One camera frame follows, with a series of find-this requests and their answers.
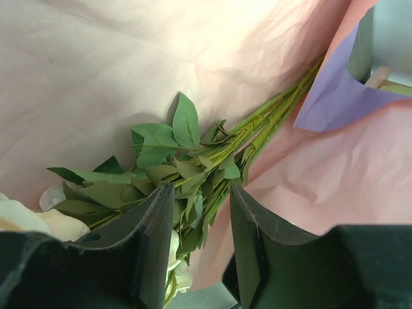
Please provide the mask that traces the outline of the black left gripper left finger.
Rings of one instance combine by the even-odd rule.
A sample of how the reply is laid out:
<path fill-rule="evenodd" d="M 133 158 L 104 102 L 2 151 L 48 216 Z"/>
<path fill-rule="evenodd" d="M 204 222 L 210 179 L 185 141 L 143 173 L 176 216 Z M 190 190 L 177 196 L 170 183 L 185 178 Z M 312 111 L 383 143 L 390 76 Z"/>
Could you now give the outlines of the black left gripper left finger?
<path fill-rule="evenodd" d="M 1 234 L 2 308 L 162 308 L 174 188 L 76 242 L 39 232 Z"/>

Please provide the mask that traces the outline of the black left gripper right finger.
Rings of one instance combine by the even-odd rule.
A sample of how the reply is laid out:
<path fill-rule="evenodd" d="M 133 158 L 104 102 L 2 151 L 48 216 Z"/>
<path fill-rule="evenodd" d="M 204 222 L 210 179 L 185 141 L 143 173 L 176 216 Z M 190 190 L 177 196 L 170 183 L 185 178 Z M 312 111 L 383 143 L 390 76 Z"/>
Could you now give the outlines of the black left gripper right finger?
<path fill-rule="evenodd" d="M 338 225 L 322 236 L 230 193 L 223 284 L 242 308 L 410 308 L 411 227 Z"/>

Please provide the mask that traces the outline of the rose bouquet flowers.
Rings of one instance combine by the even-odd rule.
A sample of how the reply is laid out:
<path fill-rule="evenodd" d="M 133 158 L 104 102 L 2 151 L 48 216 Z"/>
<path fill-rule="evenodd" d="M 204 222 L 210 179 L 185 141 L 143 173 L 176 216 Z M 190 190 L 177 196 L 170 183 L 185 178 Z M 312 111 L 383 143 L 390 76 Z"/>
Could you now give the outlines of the rose bouquet flowers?
<path fill-rule="evenodd" d="M 308 93 L 319 68 L 313 65 L 296 84 L 229 130 L 218 121 L 201 134 L 194 104 L 179 94 L 171 124 L 132 128 L 132 170 L 123 170 L 115 157 L 91 172 L 54 167 L 65 196 L 57 210 L 80 220 L 91 232 L 134 209 L 160 186 L 172 185 L 169 259 L 187 265 L 191 253 L 205 244 L 230 188 L 247 181 L 250 165 Z M 176 292 L 177 280 L 177 271 L 167 267 L 163 307 Z"/>

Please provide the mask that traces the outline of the purple pink wrapping paper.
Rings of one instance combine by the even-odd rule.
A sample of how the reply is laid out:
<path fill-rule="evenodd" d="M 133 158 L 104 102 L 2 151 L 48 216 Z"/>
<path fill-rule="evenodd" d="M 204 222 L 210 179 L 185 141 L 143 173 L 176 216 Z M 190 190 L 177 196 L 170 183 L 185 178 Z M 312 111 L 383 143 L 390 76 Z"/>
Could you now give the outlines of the purple pink wrapping paper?
<path fill-rule="evenodd" d="M 236 123 L 330 57 L 373 1 L 2 1 L 1 227 L 69 240 L 85 231 L 36 215 L 61 184 L 133 157 L 131 126 L 164 120 L 178 92 L 203 127 Z M 287 122 L 247 191 L 301 228 L 411 222 L 411 101 L 344 129 Z"/>

